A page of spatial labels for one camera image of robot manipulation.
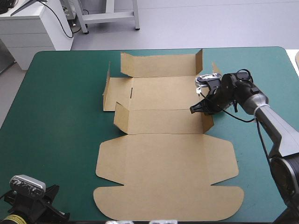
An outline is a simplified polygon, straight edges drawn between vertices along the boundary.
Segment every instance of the gray floor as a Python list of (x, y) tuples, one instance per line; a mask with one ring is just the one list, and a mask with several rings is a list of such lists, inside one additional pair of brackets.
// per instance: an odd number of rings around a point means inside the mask
[[(89, 25), (72, 50), (281, 46), (299, 49), (299, 0), (139, 0), (141, 30), (134, 22)], [(90, 13), (102, 0), (82, 0)], [(116, 11), (131, 0), (116, 0)], [(24, 78), (15, 64), (0, 74), (0, 127)]]

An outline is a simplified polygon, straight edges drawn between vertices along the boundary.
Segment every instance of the yellow label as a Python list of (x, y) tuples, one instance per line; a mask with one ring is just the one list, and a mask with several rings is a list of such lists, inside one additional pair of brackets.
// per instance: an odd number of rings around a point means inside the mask
[(17, 216), (17, 215), (9, 215), (4, 220), (10, 220), (17, 224), (27, 224), (26, 221), (21, 216)]

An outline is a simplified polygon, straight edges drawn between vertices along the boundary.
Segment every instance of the flattened cardboard box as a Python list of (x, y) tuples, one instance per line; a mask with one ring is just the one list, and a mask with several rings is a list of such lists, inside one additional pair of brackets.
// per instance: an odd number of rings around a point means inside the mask
[(97, 176), (124, 185), (94, 191), (106, 216), (215, 221), (240, 208), (241, 188), (211, 186), (238, 175), (232, 144), (203, 134), (213, 126), (212, 117), (189, 111), (199, 101), (194, 78), (201, 70), (202, 51), (145, 57), (122, 53), (121, 71), (132, 77), (108, 74), (104, 110), (115, 110), (114, 124), (128, 135), (100, 145)]

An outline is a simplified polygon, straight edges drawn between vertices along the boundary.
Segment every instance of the drawer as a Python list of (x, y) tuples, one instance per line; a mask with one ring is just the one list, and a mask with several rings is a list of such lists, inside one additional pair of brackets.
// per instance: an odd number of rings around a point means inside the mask
[(0, 34), (7, 48), (16, 47), (52, 47), (48, 34)]
[(39, 51), (55, 50), (54, 47), (8, 48), (21, 69), (27, 70), (34, 55)]
[(40, 19), (0, 20), (0, 34), (46, 33)]

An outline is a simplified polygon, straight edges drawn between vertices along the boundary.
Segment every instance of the green table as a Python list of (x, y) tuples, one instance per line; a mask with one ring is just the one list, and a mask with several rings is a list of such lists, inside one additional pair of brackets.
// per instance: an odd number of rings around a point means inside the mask
[[(126, 50), (133, 55), (196, 53), (198, 49)], [(54, 206), (71, 213), (71, 220), (106, 220), (93, 201), (93, 190), (116, 183), (95, 174), (101, 142), (122, 133), (113, 112), (102, 111), (108, 63), (120, 74), (120, 51), (61, 51), (38, 53), (0, 129), (0, 192), (9, 180), (26, 174), (60, 185)], [(223, 74), (247, 68), (270, 98), (271, 107), (299, 129), (299, 79), (284, 49), (205, 49), (204, 71), (216, 62)], [(239, 117), (248, 119), (242, 109)], [(285, 208), (271, 178), (256, 124), (244, 124), (224, 113), (214, 116), (207, 134), (229, 140), (240, 173), (218, 185), (237, 185), (245, 192), (240, 210), (228, 221), (272, 221)], [(268, 149), (271, 142), (263, 132)], [(0, 203), (0, 217), (9, 206)]]

